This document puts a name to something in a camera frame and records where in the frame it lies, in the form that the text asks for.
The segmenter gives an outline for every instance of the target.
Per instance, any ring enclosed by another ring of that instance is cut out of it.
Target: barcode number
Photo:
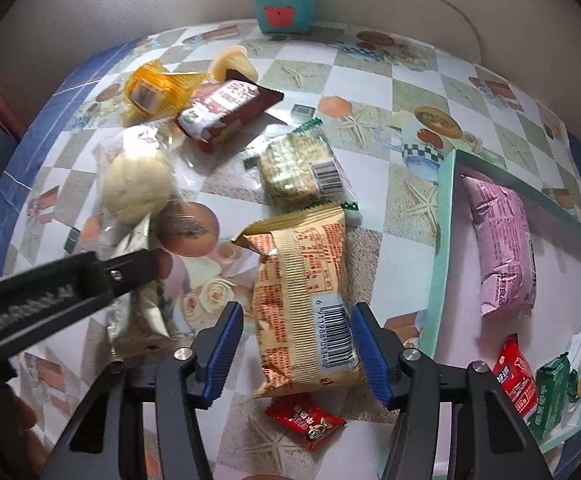
[[[135,102],[138,107],[143,108],[151,114],[157,112],[157,109],[162,102],[162,98],[163,92],[159,88],[155,88],[145,81],[139,81],[135,85],[130,96],[130,99]]]
[[[353,340],[348,327],[348,317],[342,304],[320,307],[326,337],[326,352],[322,352],[322,366],[333,368],[354,362]]]
[[[322,195],[332,195],[344,191],[342,179],[337,171],[337,165],[333,160],[315,162],[311,164],[311,170]]]

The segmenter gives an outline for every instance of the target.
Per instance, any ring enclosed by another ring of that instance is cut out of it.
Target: metal bolt
[[[192,357],[192,350],[190,348],[182,347],[174,351],[174,358],[178,361],[186,361]]]
[[[471,366],[478,374],[485,374],[490,370],[490,367],[484,361],[473,361]]]
[[[124,369],[124,361],[113,361],[109,365],[109,372],[113,375],[117,375]]]
[[[407,348],[404,350],[404,359],[407,361],[417,361],[421,356],[417,348]]]

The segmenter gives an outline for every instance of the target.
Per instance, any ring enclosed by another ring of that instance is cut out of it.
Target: brown snack package
[[[348,327],[344,211],[326,204],[259,221],[234,243],[262,255],[253,317],[266,381],[277,397],[362,382]]]
[[[177,124],[201,150],[212,152],[282,99],[282,92],[256,85],[228,69],[225,83],[201,89],[190,99],[190,107],[177,116]]]

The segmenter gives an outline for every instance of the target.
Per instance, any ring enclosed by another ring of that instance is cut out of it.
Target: checkered tablecloth
[[[231,44],[241,44],[260,74],[259,84],[285,93],[270,116],[301,123],[324,121],[325,134],[359,198],[362,222],[347,228],[349,302],[369,301],[380,324],[418,335],[417,312],[426,309],[437,234],[437,184],[418,176],[405,155],[434,147],[409,146],[394,117],[427,106],[450,115],[462,139],[451,149],[474,151],[506,168],[566,207],[581,221],[581,181],[560,119],[488,70],[395,34],[363,27],[315,23],[300,37],[263,34],[253,20],[231,22],[231,37],[203,33],[230,24],[200,25],[144,38],[91,81],[83,102],[50,146],[4,250],[4,275],[72,253],[97,208],[93,149],[122,129],[123,84],[143,63],[159,58],[168,70],[206,70]],[[261,127],[247,127],[250,133]],[[211,171],[178,168],[190,202],[208,206],[220,237],[231,238],[269,207],[238,153],[219,153]],[[36,431],[50,449],[75,406],[108,361],[104,314],[98,313],[29,349],[18,359],[16,389],[38,414]],[[379,455],[395,415],[365,386],[315,394],[347,428],[316,452],[306,452],[253,400],[261,384],[256,339],[246,332],[221,398],[199,413],[206,454],[218,480],[277,474],[295,480],[375,479]],[[147,442],[154,459],[154,427]],[[156,463],[149,471],[157,474]]]

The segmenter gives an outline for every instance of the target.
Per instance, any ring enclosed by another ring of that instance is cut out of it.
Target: red candy
[[[493,373],[520,415],[526,416],[537,405],[533,370],[520,351],[517,334],[506,338]]]
[[[346,424],[343,418],[329,415],[316,406],[309,394],[277,397],[266,408],[266,415],[304,435],[309,451],[319,446],[334,430]]]

